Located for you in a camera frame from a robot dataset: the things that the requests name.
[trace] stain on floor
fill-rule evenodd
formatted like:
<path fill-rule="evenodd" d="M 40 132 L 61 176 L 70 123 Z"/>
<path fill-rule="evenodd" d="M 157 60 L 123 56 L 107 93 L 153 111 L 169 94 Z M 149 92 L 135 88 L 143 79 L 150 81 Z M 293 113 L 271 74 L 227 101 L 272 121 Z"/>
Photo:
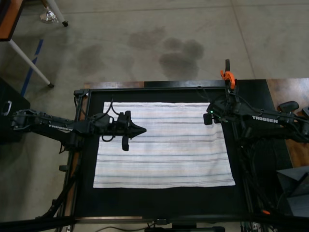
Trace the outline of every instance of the stain on floor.
<path fill-rule="evenodd" d="M 143 30 L 130 35 L 127 44 L 138 49 L 151 49 L 161 42 L 166 35 L 165 28 Z"/>
<path fill-rule="evenodd" d="M 159 64 L 166 77 L 176 80 L 194 79 L 198 75 L 197 61 L 204 56 L 204 47 L 195 40 L 182 43 L 175 38 L 166 39 L 163 42 L 167 50 L 178 52 L 163 54 Z"/>
<path fill-rule="evenodd" d="M 101 58 L 103 47 L 95 44 L 82 49 L 77 57 L 77 69 L 82 74 L 95 74 L 105 68 Z"/>
<path fill-rule="evenodd" d="M 134 80 L 134 74 L 133 74 L 133 66 L 134 66 L 134 58 L 131 55 L 125 55 L 125 56 L 119 56 L 118 62 L 121 68 L 129 75 L 131 80 Z"/>

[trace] blue tape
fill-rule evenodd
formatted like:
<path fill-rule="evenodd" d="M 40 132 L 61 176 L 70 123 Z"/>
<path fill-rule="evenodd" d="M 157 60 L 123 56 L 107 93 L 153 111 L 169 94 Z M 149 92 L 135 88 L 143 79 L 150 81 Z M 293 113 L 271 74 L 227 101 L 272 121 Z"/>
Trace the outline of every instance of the blue tape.
<path fill-rule="evenodd" d="M 36 58 L 32 61 L 32 63 L 35 64 L 35 63 L 37 62 L 37 60 L 38 60 L 38 58 L 36 57 Z M 30 69 L 28 70 L 27 75 L 26 75 L 26 79 L 25 79 L 23 88 L 21 89 L 21 96 L 23 96 L 23 97 L 24 97 L 24 95 L 25 95 L 25 93 L 26 93 L 26 90 L 27 90 L 27 87 L 28 87 L 28 84 L 29 84 L 29 81 L 30 81 L 30 78 L 31 78 L 32 73 L 33 73 L 33 69 L 30 68 Z"/>
<path fill-rule="evenodd" d="M 38 44 L 38 47 L 37 47 L 37 50 L 35 51 L 35 55 L 37 56 L 40 51 L 41 51 L 41 48 L 42 48 L 42 45 L 43 45 L 43 39 L 40 39 L 39 41 L 39 44 Z M 32 63 L 36 64 L 38 60 L 38 57 L 36 57 Z M 28 70 L 28 73 L 26 75 L 26 79 L 25 79 L 25 82 L 24 82 L 24 85 L 23 85 L 23 88 L 21 89 L 21 95 L 24 97 L 25 93 L 26 93 L 26 90 L 27 90 L 27 87 L 28 87 L 28 84 L 29 84 L 29 81 L 30 81 L 30 78 L 32 76 L 32 73 L 33 73 L 33 69 L 32 68 L 29 68 Z"/>
<path fill-rule="evenodd" d="M 35 51 L 36 56 L 40 53 L 40 50 L 41 50 L 42 45 L 43 45 L 43 41 L 44 41 L 43 39 L 40 39 L 40 41 L 39 41 L 39 45 L 37 47 L 37 50 Z"/>

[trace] clamp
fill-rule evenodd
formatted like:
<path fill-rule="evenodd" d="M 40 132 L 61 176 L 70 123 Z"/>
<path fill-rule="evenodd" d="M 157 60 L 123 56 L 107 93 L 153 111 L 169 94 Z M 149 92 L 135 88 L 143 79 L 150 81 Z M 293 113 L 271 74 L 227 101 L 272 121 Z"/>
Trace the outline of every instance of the clamp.
<path fill-rule="evenodd" d="M 221 70 L 220 73 L 221 73 L 222 79 L 229 82 L 230 90 L 234 90 L 235 89 L 235 78 L 234 78 L 234 75 L 230 72 L 230 60 L 229 59 L 225 60 L 225 72 Z"/>

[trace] white towel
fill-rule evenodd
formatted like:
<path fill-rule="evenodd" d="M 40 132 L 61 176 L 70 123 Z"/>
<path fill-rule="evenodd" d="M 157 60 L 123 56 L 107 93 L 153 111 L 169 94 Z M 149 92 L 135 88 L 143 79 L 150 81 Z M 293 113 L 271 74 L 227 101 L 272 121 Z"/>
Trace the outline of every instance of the white towel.
<path fill-rule="evenodd" d="M 104 112 L 110 103 L 104 105 Z M 204 125 L 209 103 L 114 102 L 147 129 L 129 140 L 100 139 L 94 188 L 215 187 L 235 185 L 221 124 Z M 115 120 L 117 115 L 109 111 Z"/>

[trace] white table leg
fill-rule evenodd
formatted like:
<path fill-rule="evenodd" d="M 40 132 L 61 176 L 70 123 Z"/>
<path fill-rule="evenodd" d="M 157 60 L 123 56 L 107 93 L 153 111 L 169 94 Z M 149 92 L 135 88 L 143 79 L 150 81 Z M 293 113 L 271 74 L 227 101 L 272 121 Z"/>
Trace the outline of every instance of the white table leg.
<path fill-rule="evenodd" d="M 68 26 L 68 22 L 65 21 L 61 11 L 59 10 L 55 0 L 47 0 L 48 5 L 50 6 L 50 8 L 52 8 L 52 11 L 55 13 L 57 19 L 59 22 L 61 22 L 65 27 Z"/>
<path fill-rule="evenodd" d="M 13 40 L 9 41 L 9 44 L 12 46 L 12 48 L 21 56 L 24 61 L 30 65 L 30 67 L 42 78 L 42 80 L 48 85 L 48 87 L 53 88 L 54 85 L 50 83 L 50 81 L 41 73 L 41 71 L 37 68 L 37 66 L 32 63 L 32 61 L 26 56 L 26 54 L 15 44 Z"/>

